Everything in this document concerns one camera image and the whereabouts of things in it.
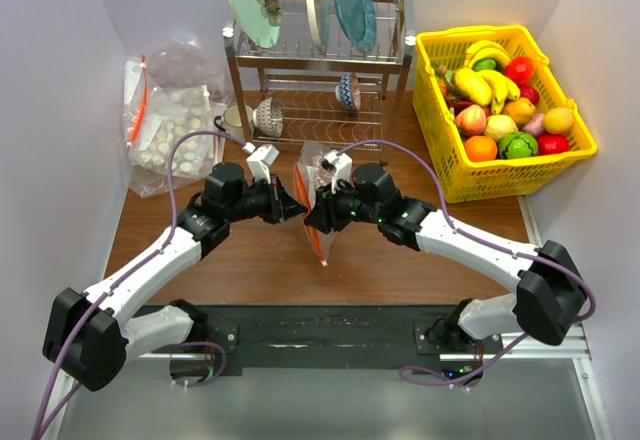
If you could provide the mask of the pink yellow peach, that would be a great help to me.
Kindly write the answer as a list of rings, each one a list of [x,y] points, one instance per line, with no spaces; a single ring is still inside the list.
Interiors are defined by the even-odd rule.
[[[464,136],[482,135],[487,126],[485,110],[481,106],[471,105],[455,117],[454,124]]]

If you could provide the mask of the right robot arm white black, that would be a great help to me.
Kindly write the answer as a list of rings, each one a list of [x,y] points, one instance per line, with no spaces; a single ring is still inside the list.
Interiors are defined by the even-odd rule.
[[[352,222],[373,224],[393,244],[448,258],[507,289],[490,299],[465,299],[438,318],[424,332],[434,345],[466,353],[494,334],[524,333],[558,346],[587,301],[562,245],[512,242],[450,221],[434,205],[403,195],[378,164],[317,188],[311,205],[305,223],[324,234]]]

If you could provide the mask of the clear orange-zipper zip bag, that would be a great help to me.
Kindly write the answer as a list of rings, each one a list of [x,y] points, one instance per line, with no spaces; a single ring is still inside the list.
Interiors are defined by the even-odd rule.
[[[300,156],[293,167],[294,192],[298,203],[307,208],[310,213],[315,205],[316,190],[331,184],[331,173],[326,171],[321,163],[324,155],[330,149],[316,141],[306,141]],[[325,234],[319,230],[303,224],[311,248],[317,255],[321,265],[328,265],[329,253],[338,233]]]

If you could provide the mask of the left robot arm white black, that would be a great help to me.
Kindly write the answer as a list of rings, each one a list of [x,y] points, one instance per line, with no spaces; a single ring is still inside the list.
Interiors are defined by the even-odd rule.
[[[185,352],[207,340],[203,315],[176,301],[153,315],[139,309],[177,274],[200,262],[233,223],[260,218],[279,224],[307,213],[278,176],[248,182],[241,165],[216,165],[176,223],[114,275],[84,292],[63,290],[53,301],[44,357],[90,391],[108,385],[127,361],[176,344]]]

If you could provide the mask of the orange fruit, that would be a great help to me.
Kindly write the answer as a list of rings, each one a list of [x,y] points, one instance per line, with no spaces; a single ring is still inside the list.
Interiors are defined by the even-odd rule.
[[[496,141],[488,136],[476,135],[469,137],[464,143],[465,152],[472,162],[493,161],[498,157]]]

